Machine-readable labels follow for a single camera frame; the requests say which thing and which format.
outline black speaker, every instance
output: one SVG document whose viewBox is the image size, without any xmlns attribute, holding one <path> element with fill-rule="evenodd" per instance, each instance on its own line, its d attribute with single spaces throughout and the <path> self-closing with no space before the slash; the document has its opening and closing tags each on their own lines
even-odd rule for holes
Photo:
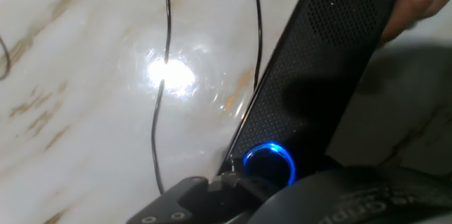
<svg viewBox="0 0 452 224">
<path fill-rule="evenodd" d="M 388 22 L 395 0 L 299 0 L 219 173 L 273 141 L 314 172 Z"/>
</svg>

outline textured rubber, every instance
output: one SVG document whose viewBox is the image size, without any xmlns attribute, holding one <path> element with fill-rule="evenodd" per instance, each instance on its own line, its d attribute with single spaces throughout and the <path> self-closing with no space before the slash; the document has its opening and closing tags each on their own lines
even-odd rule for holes
<svg viewBox="0 0 452 224">
<path fill-rule="evenodd" d="M 313 172 L 348 105 L 395 0 L 299 0 L 219 173 L 276 141 Z"/>
</svg>

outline speaker grille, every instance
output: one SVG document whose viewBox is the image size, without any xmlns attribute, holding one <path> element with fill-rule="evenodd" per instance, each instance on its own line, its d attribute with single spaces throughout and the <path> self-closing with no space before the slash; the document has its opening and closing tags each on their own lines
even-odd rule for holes
<svg viewBox="0 0 452 224">
<path fill-rule="evenodd" d="M 334 46 L 358 45 L 376 25 L 372 0 L 311 0 L 308 9 L 314 33 Z"/>
</svg>

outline black device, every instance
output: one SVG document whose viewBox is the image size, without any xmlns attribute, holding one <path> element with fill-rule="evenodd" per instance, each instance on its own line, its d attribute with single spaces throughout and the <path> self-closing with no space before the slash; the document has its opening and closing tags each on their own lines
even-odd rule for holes
<svg viewBox="0 0 452 224">
<path fill-rule="evenodd" d="M 128 224 L 414 224 L 452 214 L 452 184 L 414 170 L 343 167 L 279 190 L 240 163 L 211 184 L 183 179 Z"/>
<path fill-rule="evenodd" d="M 324 156 L 394 3 L 299 0 L 217 177 L 183 179 L 128 224 L 405 224 L 452 213 L 449 181 Z"/>
<path fill-rule="evenodd" d="M 299 0 L 218 175 L 259 144 L 283 145 L 313 173 L 396 0 Z"/>
</svg>

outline black plastic casing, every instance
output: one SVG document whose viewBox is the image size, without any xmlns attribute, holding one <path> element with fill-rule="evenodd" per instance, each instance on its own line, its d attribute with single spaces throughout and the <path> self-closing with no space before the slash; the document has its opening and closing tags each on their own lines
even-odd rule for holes
<svg viewBox="0 0 452 224">
<path fill-rule="evenodd" d="M 396 0 L 299 0 L 234 135 L 231 159 L 274 141 L 291 152 L 297 176 L 326 151 Z"/>
</svg>

